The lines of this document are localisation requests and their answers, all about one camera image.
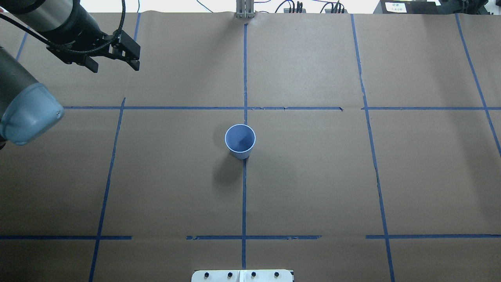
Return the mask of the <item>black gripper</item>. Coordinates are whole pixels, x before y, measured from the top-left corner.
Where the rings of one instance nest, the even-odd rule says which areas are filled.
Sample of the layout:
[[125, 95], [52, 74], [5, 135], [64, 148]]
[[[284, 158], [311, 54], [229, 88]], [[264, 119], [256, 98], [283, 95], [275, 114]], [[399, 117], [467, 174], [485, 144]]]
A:
[[[114, 35], [116, 38], [111, 42], [112, 58], [124, 61], [134, 71], [139, 71], [140, 45], [125, 31], [116, 30], [114, 34], [103, 32], [95, 18], [80, 4], [73, 4], [68, 18], [61, 26], [46, 32], [48, 41], [64, 46], [70, 51], [89, 51], [108, 42]], [[90, 54], [70, 54], [61, 51], [62, 47], [47, 45], [46, 49], [66, 64], [76, 63], [93, 73], [99, 71], [99, 63], [92, 57], [101, 56], [102, 50], [93, 51]]]

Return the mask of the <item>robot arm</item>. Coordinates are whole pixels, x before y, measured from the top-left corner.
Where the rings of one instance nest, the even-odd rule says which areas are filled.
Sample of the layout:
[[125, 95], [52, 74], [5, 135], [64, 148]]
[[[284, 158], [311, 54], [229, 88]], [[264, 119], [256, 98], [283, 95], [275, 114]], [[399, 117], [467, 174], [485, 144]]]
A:
[[[79, 0], [2, 0], [10, 16], [1, 18], [43, 43], [45, 50], [66, 65], [76, 64], [93, 73], [95, 57], [140, 67], [140, 46], [123, 30], [126, 2], [122, 1], [118, 28], [103, 32]], [[64, 116], [64, 107], [48, 87], [1, 48], [1, 147], [10, 142], [25, 146]]]

